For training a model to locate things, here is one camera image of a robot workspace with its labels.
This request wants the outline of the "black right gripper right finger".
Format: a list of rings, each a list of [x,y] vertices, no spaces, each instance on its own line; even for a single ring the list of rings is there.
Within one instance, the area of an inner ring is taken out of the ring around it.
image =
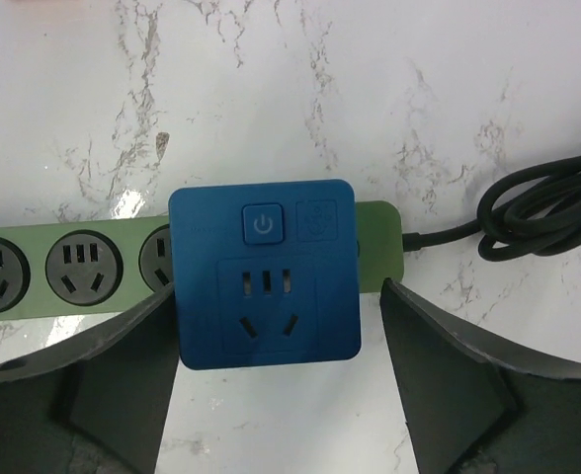
[[[514,343],[386,279],[380,310],[422,473],[581,473],[581,362]]]

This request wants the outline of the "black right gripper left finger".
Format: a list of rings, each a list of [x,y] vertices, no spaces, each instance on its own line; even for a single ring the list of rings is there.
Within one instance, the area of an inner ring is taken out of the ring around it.
[[[0,473],[152,473],[178,365],[174,289],[0,364]]]

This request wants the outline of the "blue cube socket adapter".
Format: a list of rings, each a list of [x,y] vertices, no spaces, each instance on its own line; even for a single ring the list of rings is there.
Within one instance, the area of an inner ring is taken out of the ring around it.
[[[168,203],[182,363],[350,359],[362,346],[356,200],[343,180],[183,188]]]

